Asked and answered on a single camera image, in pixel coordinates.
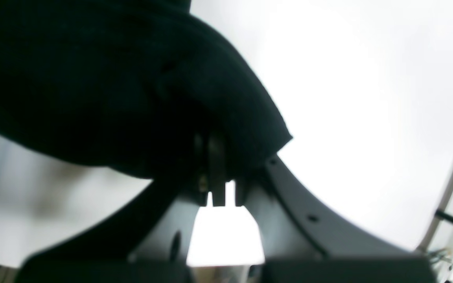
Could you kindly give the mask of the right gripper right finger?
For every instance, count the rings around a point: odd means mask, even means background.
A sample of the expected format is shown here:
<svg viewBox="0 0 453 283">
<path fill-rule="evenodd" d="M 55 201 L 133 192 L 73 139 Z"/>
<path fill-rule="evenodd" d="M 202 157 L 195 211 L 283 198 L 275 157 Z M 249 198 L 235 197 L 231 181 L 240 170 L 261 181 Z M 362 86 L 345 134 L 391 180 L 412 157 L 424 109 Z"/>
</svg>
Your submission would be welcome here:
<svg viewBox="0 0 453 283">
<path fill-rule="evenodd" d="M 433 283 L 428 260 L 360 229 L 317 199 L 278 156 L 235 179 L 257 222 L 261 283 Z"/>
</svg>

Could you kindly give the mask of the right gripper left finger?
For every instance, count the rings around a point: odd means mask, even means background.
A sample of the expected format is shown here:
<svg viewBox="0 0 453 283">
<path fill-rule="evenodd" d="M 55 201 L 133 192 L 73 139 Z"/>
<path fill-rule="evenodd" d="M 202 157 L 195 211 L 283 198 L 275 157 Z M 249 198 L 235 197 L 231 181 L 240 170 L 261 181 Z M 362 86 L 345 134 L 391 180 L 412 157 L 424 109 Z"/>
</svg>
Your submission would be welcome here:
<svg viewBox="0 0 453 283">
<path fill-rule="evenodd" d="M 126 206 L 26 260 L 17 283 L 190 283 L 199 208 L 225 205 L 225 139 L 196 136 L 192 161 L 155 178 Z"/>
</svg>

